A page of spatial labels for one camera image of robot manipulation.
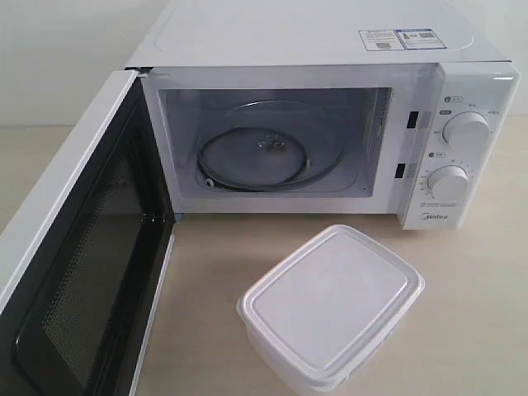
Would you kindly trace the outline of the lower white timer knob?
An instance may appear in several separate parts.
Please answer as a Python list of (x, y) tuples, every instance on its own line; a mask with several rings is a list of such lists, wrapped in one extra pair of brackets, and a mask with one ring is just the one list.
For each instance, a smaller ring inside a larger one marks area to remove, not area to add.
[(469, 189), (469, 179), (462, 167), (448, 165), (430, 174), (427, 187), (435, 198), (456, 200)]

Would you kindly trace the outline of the upper white power knob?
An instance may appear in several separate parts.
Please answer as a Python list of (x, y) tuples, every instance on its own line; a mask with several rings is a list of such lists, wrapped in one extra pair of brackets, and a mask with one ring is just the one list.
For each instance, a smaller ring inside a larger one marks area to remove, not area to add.
[(445, 124), (442, 138), (453, 149), (467, 149), (485, 145), (490, 134), (485, 118), (477, 112), (467, 111)]

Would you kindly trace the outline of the white microwave door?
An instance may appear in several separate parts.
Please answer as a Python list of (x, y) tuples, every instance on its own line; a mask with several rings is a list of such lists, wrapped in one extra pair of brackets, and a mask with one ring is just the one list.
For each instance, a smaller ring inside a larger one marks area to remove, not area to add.
[(1, 392), (135, 393), (174, 241), (150, 68), (114, 72), (1, 235)]

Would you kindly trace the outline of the glass turntable plate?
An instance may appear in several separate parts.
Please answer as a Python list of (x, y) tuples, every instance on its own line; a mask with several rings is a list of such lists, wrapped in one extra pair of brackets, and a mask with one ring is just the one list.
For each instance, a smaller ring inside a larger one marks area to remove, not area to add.
[(216, 186), (264, 193), (318, 182), (346, 151), (332, 118), (321, 110), (297, 101), (255, 101), (210, 126), (196, 161)]

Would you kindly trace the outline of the blue white label sticker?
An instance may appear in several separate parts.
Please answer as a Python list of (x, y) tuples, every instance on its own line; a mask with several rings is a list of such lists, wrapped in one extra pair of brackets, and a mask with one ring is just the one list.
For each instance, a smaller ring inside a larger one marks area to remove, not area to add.
[(371, 52), (446, 49), (431, 28), (362, 30), (359, 35), (365, 49)]

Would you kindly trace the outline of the white lidded plastic container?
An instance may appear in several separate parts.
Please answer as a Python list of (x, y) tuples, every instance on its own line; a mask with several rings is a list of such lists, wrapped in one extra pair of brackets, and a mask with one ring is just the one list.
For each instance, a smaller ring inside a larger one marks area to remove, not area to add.
[(334, 395), (425, 287), (400, 256), (344, 225), (325, 228), (237, 302), (247, 339), (298, 395)]

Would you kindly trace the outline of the white Midea microwave body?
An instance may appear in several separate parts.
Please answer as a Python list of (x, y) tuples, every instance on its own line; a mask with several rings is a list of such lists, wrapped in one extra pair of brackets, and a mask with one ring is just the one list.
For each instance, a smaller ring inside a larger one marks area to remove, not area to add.
[[(371, 52), (362, 30), (431, 28), (446, 49)], [(126, 65), (150, 68), (170, 143), (173, 209), (186, 213), (395, 214), (404, 229), (455, 229), (467, 213), (520, 74), (443, 1), (175, 1)], [(323, 179), (292, 191), (214, 185), (196, 158), (210, 126), (255, 101), (297, 101), (346, 145)], [(474, 111), (480, 147), (451, 148), (446, 123)], [(462, 167), (469, 189), (435, 198), (427, 178)]]

